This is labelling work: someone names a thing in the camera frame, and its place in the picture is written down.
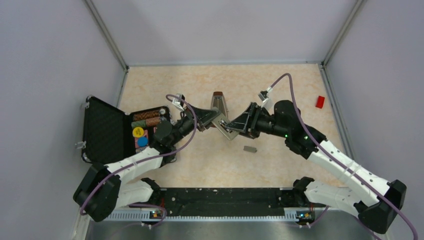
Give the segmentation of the white remote control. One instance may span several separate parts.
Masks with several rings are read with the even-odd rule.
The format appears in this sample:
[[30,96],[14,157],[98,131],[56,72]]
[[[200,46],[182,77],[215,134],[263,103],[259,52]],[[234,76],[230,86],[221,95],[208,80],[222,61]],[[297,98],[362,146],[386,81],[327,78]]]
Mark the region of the white remote control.
[[226,127],[229,122],[229,119],[223,113],[220,113],[212,120],[211,123],[225,136],[226,139],[232,141],[238,136],[239,133],[235,130]]

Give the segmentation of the grey battery compartment cover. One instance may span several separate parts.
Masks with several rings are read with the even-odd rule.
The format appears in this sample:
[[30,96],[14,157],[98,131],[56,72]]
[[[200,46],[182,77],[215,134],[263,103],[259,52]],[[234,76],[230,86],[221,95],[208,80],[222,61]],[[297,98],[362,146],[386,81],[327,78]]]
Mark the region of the grey battery compartment cover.
[[243,147],[243,150],[249,153],[256,153],[258,151],[256,147],[247,146],[247,145]]

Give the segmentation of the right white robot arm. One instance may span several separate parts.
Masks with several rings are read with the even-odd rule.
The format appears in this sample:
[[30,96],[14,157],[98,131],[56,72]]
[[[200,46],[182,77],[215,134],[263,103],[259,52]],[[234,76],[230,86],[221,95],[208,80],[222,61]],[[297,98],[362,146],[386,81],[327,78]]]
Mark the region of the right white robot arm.
[[299,206],[310,202],[338,208],[357,219],[368,229],[385,234],[395,217],[396,207],[403,206],[406,185],[379,177],[342,153],[315,128],[302,125],[300,110],[289,100],[274,104],[274,113],[252,102],[226,128],[256,139],[261,133],[283,137],[285,145],[295,154],[326,169],[346,188],[327,185],[310,177],[295,181],[293,200]]

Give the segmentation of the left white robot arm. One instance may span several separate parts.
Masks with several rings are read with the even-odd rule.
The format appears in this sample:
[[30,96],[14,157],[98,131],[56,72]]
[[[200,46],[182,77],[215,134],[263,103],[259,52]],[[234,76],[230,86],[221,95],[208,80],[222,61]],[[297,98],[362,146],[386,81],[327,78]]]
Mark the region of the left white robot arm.
[[73,194],[82,216],[88,215],[101,222],[116,208],[133,203],[145,203],[154,207],[160,202],[160,193],[152,185],[136,177],[150,170],[169,164],[176,153],[176,143],[196,131],[207,130],[213,120],[221,116],[217,108],[202,109],[189,106],[185,116],[176,123],[168,120],[157,125],[148,147],[120,161],[107,164],[93,162]]

